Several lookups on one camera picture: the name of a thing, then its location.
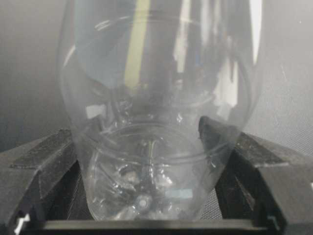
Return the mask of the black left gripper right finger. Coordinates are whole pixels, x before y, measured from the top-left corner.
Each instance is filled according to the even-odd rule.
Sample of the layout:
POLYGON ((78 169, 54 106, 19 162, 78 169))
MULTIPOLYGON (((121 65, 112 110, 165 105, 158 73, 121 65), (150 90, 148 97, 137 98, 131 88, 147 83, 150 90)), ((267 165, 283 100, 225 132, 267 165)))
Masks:
POLYGON ((215 191, 223 219, 247 219, 271 232, 313 229, 313 159, 208 117, 199 121, 209 150, 229 155, 215 191))

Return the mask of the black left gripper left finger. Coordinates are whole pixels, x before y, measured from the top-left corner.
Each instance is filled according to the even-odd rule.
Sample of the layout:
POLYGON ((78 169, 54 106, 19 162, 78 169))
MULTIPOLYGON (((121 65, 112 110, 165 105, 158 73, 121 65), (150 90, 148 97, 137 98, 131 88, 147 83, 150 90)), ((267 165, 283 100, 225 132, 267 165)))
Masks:
POLYGON ((92 141, 69 130, 0 155, 0 232, 3 235, 100 235, 91 219, 78 163, 92 141))

